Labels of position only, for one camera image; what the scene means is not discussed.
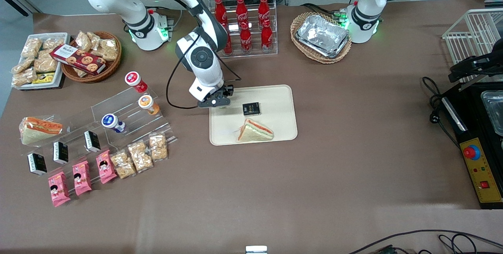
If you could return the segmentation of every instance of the black machine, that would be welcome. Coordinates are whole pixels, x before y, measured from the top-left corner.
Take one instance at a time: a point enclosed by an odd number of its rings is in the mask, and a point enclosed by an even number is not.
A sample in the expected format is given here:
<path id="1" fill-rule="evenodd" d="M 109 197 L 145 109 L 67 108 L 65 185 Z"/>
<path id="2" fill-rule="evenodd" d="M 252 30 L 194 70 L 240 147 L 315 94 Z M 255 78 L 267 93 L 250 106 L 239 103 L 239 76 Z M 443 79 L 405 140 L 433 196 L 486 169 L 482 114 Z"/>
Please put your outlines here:
<path id="1" fill-rule="evenodd" d="M 496 74 L 503 74 L 502 39 L 491 53 L 451 67 L 451 82 L 478 75 L 475 79 L 432 97 L 438 109 L 430 120 L 438 122 L 438 110 L 445 111 L 482 209 L 503 209 L 503 82 L 477 82 Z"/>

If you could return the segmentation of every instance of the red emergency stop button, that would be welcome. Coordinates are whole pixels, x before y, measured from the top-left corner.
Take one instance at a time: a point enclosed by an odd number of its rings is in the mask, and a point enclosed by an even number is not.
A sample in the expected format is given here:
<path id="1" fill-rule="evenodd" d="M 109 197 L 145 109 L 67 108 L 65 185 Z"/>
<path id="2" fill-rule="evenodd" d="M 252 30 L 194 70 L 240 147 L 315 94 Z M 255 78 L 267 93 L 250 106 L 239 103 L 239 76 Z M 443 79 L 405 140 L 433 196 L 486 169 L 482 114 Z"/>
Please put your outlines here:
<path id="1" fill-rule="evenodd" d="M 475 161 L 480 158 L 480 150 L 476 145 L 470 145 L 463 150 L 463 155 Z"/>

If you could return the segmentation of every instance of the pink snack package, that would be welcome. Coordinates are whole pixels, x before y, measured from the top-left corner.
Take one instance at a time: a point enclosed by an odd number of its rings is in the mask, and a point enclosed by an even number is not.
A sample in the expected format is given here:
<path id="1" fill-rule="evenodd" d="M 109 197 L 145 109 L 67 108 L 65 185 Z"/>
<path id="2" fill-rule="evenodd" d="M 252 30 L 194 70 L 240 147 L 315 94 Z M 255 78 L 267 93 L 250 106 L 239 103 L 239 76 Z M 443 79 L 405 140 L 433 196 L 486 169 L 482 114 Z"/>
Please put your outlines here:
<path id="1" fill-rule="evenodd" d="M 77 196 L 86 191 L 93 190 L 91 188 L 91 178 L 89 177 L 89 163 L 83 161 L 75 166 L 72 166 L 73 182 L 75 183 L 75 193 Z"/>
<path id="2" fill-rule="evenodd" d="M 96 163 L 99 168 L 99 179 L 105 184 L 117 177 L 114 170 L 114 165 L 110 161 L 110 150 L 106 150 L 96 158 Z"/>
<path id="3" fill-rule="evenodd" d="M 53 177 L 49 177 L 49 187 L 51 188 L 51 199 L 54 207 L 70 200 L 64 172 L 59 172 Z"/>

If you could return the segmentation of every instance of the wicker basket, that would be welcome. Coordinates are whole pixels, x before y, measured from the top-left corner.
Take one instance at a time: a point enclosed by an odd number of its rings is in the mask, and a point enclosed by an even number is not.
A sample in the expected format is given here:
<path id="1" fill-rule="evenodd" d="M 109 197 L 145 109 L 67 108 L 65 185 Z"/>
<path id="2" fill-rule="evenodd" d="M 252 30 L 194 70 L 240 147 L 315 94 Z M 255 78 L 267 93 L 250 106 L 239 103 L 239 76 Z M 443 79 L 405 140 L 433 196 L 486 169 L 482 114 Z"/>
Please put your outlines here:
<path id="1" fill-rule="evenodd" d="M 100 82 L 100 81 L 108 78 L 112 73 L 115 72 L 115 70 L 117 70 L 117 68 L 119 68 L 119 64 L 121 62 L 121 55 L 122 55 L 122 46 L 121 46 L 121 42 L 119 41 L 119 39 L 117 39 L 117 37 L 115 37 L 114 35 L 112 35 L 111 33 L 108 33 L 108 32 L 94 32 L 94 33 L 97 36 L 99 36 L 101 39 L 115 39 L 115 43 L 117 44 L 117 48 L 119 49 L 119 52 L 117 53 L 117 59 L 115 59 L 112 62 L 107 62 L 106 69 L 103 72 L 99 73 L 98 75 L 88 74 L 82 78 L 79 77 L 79 75 L 77 75 L 77 72 L 75 72 L 75 70 L 73 70 L 72 66 L 70 66 L 68 64 L 61 64 L 61 67 L 63 69 L 63 73 L 68 78 L 70 78 L 74 81 L 83 82 L 83 83 Z M 77 43 L 75 42 L 75 40 L 73 40 L 70 43 L 70 46 L 77 47 Z"/>
<path id="2" fill-rule="evenodd" d="M 343 59 L 343 57 L 347 54 L 347 52 L 349 52 L 349 50 L 351 48 L 351 39 L 349 41 L 347 41 L 346 45 L 344 46 L 344 48 L 341 50 L 341 52 L 338 54 L 338 56 L 335 59 L 329 59 L 328 57 L 323 56 L 321 53 L 317 52 L 316 50 L 313 50 L 312 48 L 299 42 L 295 38 L 295 32 L 297 32 L 297 30 L 300 28 L 300 26 L 302 26 L 302 24 L 304 24 L 304 21 L 306 21 L 306 18 L 308 16 L 316 15 L 316 14 L 320 15 L 321 17 L 325 18 L 325 20 L 327 20 L 331 23 L 334 23 L 334 24 L 336 23 L 334 21 L 334 19 L 326 16 L 325 14 L 320 14 L 320 13 L 316 13 L 316 12 L 306 12 L 304 14 L 300 14 L 299 16 L 297 16 L 297 18 L 295 18 L 293 20 L 293 22 L 290 26 L 290 37 L 292 38 L 292 41 L 295 44 L 295 46 L 297 46 L 297 48 L 299 48 L 299 50 L 304 55 L 309 57 L 310 59 L 317 61 L 319 63 L 322 63 L 322 64 L 336 63 L 336 62 L 340 61 L 341 59 Z"/>

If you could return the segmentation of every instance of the red-capped bottle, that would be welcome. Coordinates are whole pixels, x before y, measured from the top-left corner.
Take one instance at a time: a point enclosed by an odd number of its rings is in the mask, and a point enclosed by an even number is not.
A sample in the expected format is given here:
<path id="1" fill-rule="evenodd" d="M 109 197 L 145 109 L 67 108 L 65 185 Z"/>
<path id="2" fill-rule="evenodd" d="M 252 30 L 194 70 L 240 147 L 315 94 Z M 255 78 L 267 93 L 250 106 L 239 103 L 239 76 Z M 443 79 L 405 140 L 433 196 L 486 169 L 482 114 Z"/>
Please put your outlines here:
<path id="1" fill-rule="evenodd" d="M 260 0 L 259 5 L 259 30 L 262 30 L 264 21 L 269 20 L 269 4 L 267 0 Z"/>
<path id="2" fill-rule="evenodd" d="M 220 24 L 228 24 L 227 22 L 227 10 L 222 3 L 222 0 L 215 0 L 215 17 Z"/>
<path id="3" fill-rule="evenodd" d="M 230 40 L 230 34 L 229 34 L 229 28 L 228 25 L 225 23 L 222 23 L 223 28 L 227 32 L 227 44 L 225 45 L 225 48 L 223 49 L 223 55 L 228 57 L 229 55 L 232 55 L 232 42 Z"/>
<path id="4" fill-rule="evenodd" d="M 246 5 L 244 5 L 244 0 L 237 0 L 236 16 L 239 28 L 242 30 L 243 28 L 241 26 L 246 24 L 246 28 L 248 29 L 248 9 L 246 9 Z"/>
<path id="5" fill-rule="evenodd" d="M 241 51 L 244 55 L 249 55 L 252 52 L 252 34 L 248 29 L 248 21 L 239 23 L 239 26 L 241 28 L 239 34 L 241 37 Z"/>
<path id="6" fill-rule="evenodd" d="M 271 21 L 269 19 L 263 21 L 262 28 L 262 51 L 271 53 L 273 49 L 273 30 L 271 30 Z"/>

